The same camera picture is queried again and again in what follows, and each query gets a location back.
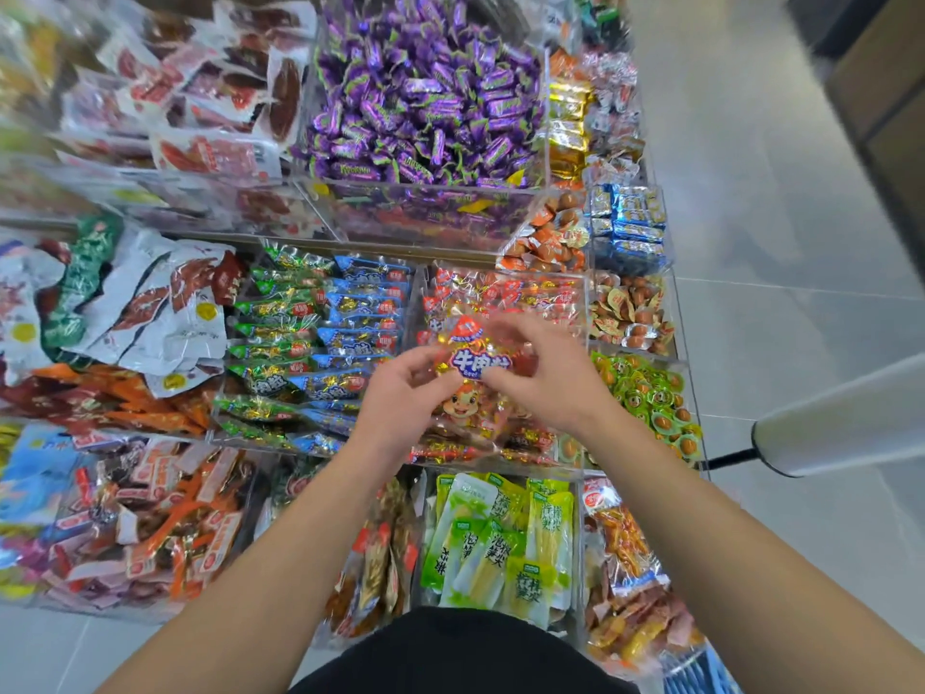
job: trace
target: grout line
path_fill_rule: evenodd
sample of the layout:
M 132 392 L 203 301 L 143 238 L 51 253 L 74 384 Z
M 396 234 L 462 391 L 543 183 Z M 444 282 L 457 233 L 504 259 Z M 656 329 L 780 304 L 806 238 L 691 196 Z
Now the grout line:
M 70 653 L 70 659 L 67 661 L 67 666 L 64 668 L 64 672 L 61 673 L 61 681 L 58 682 L 57 689 L 54 690 L 54 694 L 61 694 L 61 688 L 64 686 L 64 680 L 67 679 L 67 674 L 70 672 L 71 665 L 74 665 L 74 661 L 77 659 L 77 651 L 80 650 L 80 643 L 83 642 L 84 636 L 87 635 L 87 629 L 90 627 L 90 617 L 86 617 L 86 623 L 83 625 L 83 629 L 80 630 L 80 635 L 77 636 L 77 642 L 74 644 L 74 652 Z
M 733 419 L 734 421 L 750 421 L 754 424 L 757 419 L 744 419 L 741 416 L 719 416 L 718 414 L 698 414 L 701 419 Z
M 873 292 L 849 292 L 840 290 L 818 290 L 811 287 L 792 287 L 790 285 L 766 285 L 758 282 L 732 282 L 730 280 L 711 280 L 704 278 L 682 278 L 675 274 L 675 280 L 687 282 L 711 282 L 716 285 L 745 285 L 746 287 L 763 287 L 772 290 L 801 290 L 805 292 L 821 292 L 823 294 L 846 294 L 855 297 L 874 297 L 883 300 L 907 300 L 908 302 L 925 302 L 925 297 L 911 297 L 905 294 L 875 294 Z

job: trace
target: forearm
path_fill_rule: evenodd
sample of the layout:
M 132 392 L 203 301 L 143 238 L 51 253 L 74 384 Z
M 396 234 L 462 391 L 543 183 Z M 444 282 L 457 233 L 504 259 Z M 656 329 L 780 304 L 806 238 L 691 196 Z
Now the forearm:
M 700 479 L 645 425 L 616 404 L 606 411 L 579 439 L 745 691 L 920 687 L 925 656 Z
M 348 442 L 303 494 L 196 601 L 145 643 L 98 694 L 282 692 L 387 478 Z

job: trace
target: gray floor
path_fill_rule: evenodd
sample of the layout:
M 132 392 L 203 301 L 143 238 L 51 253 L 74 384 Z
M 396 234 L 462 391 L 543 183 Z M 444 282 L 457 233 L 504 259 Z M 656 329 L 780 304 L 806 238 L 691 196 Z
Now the gray floor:
M 774 407 L 925 347 L 925 294 L 782 2 L 632 0 L 711 455 Z M 925 462 L 714 480 L 925 649 Z M 152 632 L 0 607 L 3 689 L 89 694 Z

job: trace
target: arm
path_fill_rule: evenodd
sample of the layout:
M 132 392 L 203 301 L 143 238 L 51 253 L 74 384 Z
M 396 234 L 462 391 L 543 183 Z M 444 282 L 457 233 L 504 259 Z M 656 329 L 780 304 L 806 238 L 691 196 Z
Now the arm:
M 415 387 L 439 349 L 381 365 L 351 439 L 269 530 L 161 628 L 97 694 L 284 692 L 376 492 L 407 459 L 458 373 Z
M 591 451 L 745 691 L 920 690 L 925 655 L 680 462 L 610 396 L 572 337 L 523 314 L 494 326 L 531 341 L 538 370 L 483 379 Z

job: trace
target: cartoon character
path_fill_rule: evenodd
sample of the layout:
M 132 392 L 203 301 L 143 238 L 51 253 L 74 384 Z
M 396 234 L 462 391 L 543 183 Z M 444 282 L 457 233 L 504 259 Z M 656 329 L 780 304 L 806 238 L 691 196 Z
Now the cartoon character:
M 478 411 L 480 397 L 481 390 L 476 388 L 474 382 L 467 380 L 443 403 L 443 410 L 453 418 L 467 419 Z

